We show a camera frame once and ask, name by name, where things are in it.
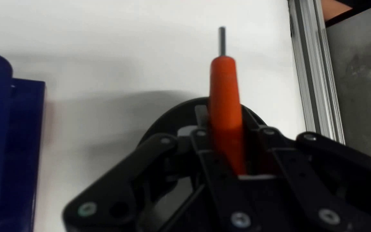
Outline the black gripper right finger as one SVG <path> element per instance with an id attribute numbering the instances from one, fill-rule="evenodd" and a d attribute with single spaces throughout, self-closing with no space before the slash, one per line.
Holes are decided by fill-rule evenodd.
<path id="1" fill-rule="evenodd" d="M 311 232 L 371 232 L 371 156 L 317 133 L 294 140 L 245 115 L 253 174 L 286 187 L 299 223 Z"/>

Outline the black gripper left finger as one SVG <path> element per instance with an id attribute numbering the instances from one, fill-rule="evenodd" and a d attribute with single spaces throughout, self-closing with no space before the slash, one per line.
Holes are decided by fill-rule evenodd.
<path id="1" fill-rule="evenodd" d="M 209 133 L 198 128 L 185 137 L 146 140 L 66 205 L 66 232 L 146 232 L 142 218 L 182 180 L 192 182 L 192 194 L 163 229 L 196 217 L 201 229 L 230 230 L 236 178 L 212 149 Z"/>

